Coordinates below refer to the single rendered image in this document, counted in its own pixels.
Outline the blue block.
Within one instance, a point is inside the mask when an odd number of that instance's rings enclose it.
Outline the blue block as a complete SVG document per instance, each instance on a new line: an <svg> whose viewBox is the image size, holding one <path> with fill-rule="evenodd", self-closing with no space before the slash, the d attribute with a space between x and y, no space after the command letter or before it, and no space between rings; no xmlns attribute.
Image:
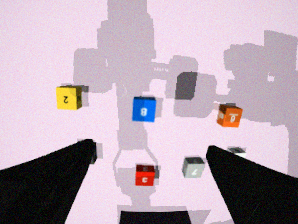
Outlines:
<svg viewBox="0 0 298 224"><path fill-rule="evenodd" d="M154 100L154 97L134 96L133 121L145 121L145 123L153 123L154 108L156 108L156 100Z"/></svg>

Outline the red block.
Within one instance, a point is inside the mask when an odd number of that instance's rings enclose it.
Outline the red block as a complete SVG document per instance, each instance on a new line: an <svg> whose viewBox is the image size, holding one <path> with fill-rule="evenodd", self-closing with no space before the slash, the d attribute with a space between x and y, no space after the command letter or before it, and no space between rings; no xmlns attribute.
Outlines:
<svg viewBox="0 0 298 224"><path fill-rule="evenodd" d="M137 165L136 184L134 185L153 185L154 167L153 165Z"/></svg>

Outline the yellow block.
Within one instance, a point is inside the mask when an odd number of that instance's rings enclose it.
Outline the yellow block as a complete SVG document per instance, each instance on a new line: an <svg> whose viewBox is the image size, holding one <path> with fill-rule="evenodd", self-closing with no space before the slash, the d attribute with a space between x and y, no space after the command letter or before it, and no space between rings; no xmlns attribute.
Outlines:
<svg viewBox="0 0 298 224"><path fill-rule="evenodd" d="M82 107L81 87L56 87L57 109L73 109L77 111Z"/></svg>

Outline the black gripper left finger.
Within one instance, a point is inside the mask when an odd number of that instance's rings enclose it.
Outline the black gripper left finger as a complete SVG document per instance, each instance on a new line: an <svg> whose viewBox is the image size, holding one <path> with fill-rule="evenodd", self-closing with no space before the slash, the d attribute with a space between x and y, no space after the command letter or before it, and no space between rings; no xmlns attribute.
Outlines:
<svg viewBox="0 0 298 224"><path fill-rule="evenodd" d="M0 169L0 224L65 224L92 157L84 139Z"/></svg>

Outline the orange digit block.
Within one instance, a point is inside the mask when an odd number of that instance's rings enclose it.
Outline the orange digit block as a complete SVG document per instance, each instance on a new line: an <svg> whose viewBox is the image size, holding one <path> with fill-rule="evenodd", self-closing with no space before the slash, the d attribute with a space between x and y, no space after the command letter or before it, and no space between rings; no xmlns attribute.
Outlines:
<svg viewBox="0 0 298 224"><path fill-rule="evenodd" d="M242 108L237 107L237 105L221 105L217 123L221 127L238 128L241 116Z"/></svg>

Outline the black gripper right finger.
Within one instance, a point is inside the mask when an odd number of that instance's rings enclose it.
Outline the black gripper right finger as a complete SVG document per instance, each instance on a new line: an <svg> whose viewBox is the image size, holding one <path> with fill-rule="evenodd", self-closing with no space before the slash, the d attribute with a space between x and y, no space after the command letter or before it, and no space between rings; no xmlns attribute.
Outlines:
<svg viewBox="0 0 298 224"><path fill-rule="evenodd" d="M205 157L234 224L298 224L298 177L216 145Z"/></svg>

